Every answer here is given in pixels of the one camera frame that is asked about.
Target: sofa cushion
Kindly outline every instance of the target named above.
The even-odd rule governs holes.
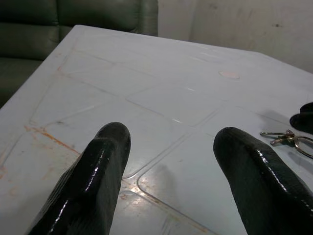
[[[58,42],[58,26],[0,23],[0,57],[44,60]]]
[[[84,24],[132,31],[138,25],[140,0],[62,0],[58,2],[59,24]]]
[[[67,34],[72,30],[72,27],[69,26],[62,26],[60,25],[60,41],[67,36]]]
[[[41,64],[37,60],[0,57],[0,107],[19,89]]]
[[[56,25],[56,0],[0,0],[0,21]]]

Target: plastic table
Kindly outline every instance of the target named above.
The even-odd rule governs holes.
[[[23,234],[119,121],[132,149],[111,235],[244,235],[214,136],[235,126],[268,143],[259,132],[293,130],[310,101],[312,74],[260,53],[77,25],[0,110],[1,234]],[[273,149],[313,189],[313,161]]]

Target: orange stain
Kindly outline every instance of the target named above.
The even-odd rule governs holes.
[[[73,151],[73,152],[75,152],[75,153],[80,155],[80,153],[77,152],[75,149],[73,149],[72,147],[68,146],[67,144],[65,144],[65,143],[63,143],[61,141],[59,141],[58,139],[56,139],[55,137],[53,137],[52,135],[47,133],[45,128],[38,129],[38,128],[35,128],[35,127],[30,128],[30,127],[27,127],[27,126],[24,126],[24,128],[26,129],[26,131],[34,130],[35,132],[38,132],[39,134],[42,134],[42,135],[48,137],[49,139],[51,139],[52,141],[54,141],[58,145],[61,145],[61,146],[63,146],[63,147],[65,147],[65,148],[67,148],[67,149],[69,149],[69,150],[71,150],[71,151]]]
[[[123,200],[126,200],[126,198],[127,198],[126,194],[123,194],[123,195],[121,196],[121,199],[123,199]]]
[[[52,167],[49,168],[48,172],[43,176],[42,180],[47,179],[49,177],[49,175],[51,174],[51,172],[53,172],[53,168]]]

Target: couch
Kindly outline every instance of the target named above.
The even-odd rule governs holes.
[[[1,0],[0,107],[76,24],[157,36],[157,0]]]

